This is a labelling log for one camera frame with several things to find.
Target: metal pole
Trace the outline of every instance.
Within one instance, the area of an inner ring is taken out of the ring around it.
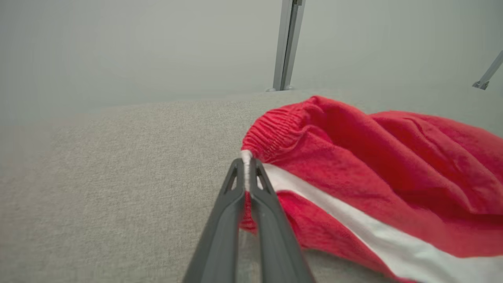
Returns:
[[[485,90],[489,85],[489,80],[496,73],[496,71],[498,70],[499,66],[501,66],[502,63],[503,63],[503,50],[499,53],[498,57],[496,57],[496,60],[494,60],[494,62],[491,64],[489,69],[487,69],[487,71],[480,78],[480,80],[475,82],[472,86]]]
[[[304,6],[305,0],[283,0],[274,70],[274,90],[285,90],[290,85]]]

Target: gray fabric surface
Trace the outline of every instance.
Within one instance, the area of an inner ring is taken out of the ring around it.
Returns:
[[[317,93],[366,112],[443,115],[501,136],[503,99],[474,91]],[[314,93],[112,107],[2,131],[0,282],[180,281],[249,126]],[[241,232],[240,282],[260,281],[257,247]],[[319,282],[389,281],[321,252],[307,258]]]

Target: red garment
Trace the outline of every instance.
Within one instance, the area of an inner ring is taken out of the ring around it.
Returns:
[[[402,281],[503,278],[503,139],[490,132],[312,97],[268,111],[242,149],[266,164],[304,248]]]

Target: white wall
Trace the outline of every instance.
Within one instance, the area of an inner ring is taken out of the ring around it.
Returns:
[[[0,0],[0,119],[272,87],[281,0]]]
[[[501,50],[502,0],[306,0],[291,83],[471,86]],[[502,78],[488,90],[503,95]]]
[[[263,91],[281,2],[0,0],[0,119]],[[471,85],[503,49],[502,15],[502,0],[306,0],[292,84]]]

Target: red fabric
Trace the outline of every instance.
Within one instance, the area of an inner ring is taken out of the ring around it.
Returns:
[[[260,117],[242,149],[454,256],[503,254],[503,139],[483,129],[312,97]],[[337,220],[278,197],[303,247],[389,273]],[[246,209],[241,227],[253,232]]]

